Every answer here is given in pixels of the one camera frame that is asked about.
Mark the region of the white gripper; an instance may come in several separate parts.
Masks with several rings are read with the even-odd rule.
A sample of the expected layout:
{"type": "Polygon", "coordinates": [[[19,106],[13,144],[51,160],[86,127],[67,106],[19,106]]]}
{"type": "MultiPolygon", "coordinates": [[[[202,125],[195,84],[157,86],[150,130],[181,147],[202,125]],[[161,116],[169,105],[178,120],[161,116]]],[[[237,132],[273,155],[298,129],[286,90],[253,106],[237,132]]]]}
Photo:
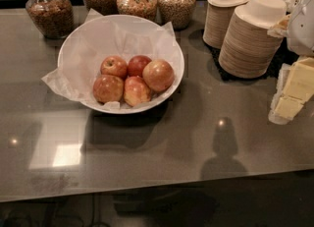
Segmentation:
{"type": "Polygon", "coordinates": [[[300,0],[291,15],[284,16],[267,34],[287,37],[288,49],[300,56],[279,71],[277,92],[273,96],[268,119],[285,125],[292,121],[314,95],[314,0],[300,0]]]}

